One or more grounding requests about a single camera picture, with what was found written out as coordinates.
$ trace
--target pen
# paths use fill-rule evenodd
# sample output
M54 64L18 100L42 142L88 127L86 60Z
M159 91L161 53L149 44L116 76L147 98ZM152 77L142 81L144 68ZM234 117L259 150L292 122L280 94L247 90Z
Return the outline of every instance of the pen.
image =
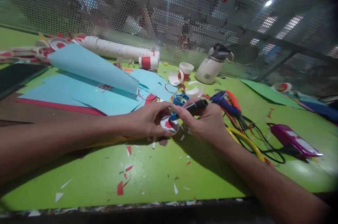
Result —
M208 101L205 99L201 99L188 107L186 107L186 110L190 112L191 114L194 114L198 111L201 111L202 109L206 108L208 106ZM168 118L168 121L178 120L180 116L177 113L174 113Z

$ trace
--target light blue paper sheet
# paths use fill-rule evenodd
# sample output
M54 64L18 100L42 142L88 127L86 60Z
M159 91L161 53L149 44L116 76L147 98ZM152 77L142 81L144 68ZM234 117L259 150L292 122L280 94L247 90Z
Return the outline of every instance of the light blue paper sheet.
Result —
M55 89L50 84L40 85L18 98L87 107L85 104L65 94L62 90Z
M138 80L80 45L67 45L49 59L59 69L137 94Z
M129 113L144 101L137 95L117 88L101 89L104 86L99 82L71 73L49 77L43 82L67 93L75 101L94 107L109 116ZM149 95L144 90L140 90L140 94L144 95L143 98Z
M134 69L134 72L131 72L130 75L140 81L140 86L145 85L148 87L148 89L143 87L144 90L147 90L149 93L152 93L165 101L169 101L173 96L173 93L170 92L177 91L177 87L167 84L161 76L155 74L154 72L144 69Z

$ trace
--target metal mesh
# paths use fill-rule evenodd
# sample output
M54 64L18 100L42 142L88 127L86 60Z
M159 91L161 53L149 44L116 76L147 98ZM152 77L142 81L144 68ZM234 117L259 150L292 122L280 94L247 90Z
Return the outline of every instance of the metal mesh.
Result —
M328 67L338 51L333 7L330 0L0 0L0 23L52 35L69 29L160 50L161 60L195 68L221 43L235 54L223 74L255 80L268 72L268 84L330 94L337 75ZM295 50L302 54L270 72Z

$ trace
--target left hand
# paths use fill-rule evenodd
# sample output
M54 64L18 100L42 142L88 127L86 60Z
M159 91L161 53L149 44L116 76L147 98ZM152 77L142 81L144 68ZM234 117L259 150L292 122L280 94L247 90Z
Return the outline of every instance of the left hand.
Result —
M171 136L171 133L161 126L158 126L164 116L170 116L169 107L173 103L166 101L147 104L140 109L126 114L127 132L123 136Z

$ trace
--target white water bottle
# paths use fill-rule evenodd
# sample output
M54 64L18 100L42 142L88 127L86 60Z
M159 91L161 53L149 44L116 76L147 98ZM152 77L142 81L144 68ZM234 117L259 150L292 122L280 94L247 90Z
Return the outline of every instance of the white water bottle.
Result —
M232 56L231 61L227 58L228 55ZM221 70L224 61L233 63L233 53L221 44L215 44L210 48L208 57L199 66L195 78L200 82L210 84L217 77Z

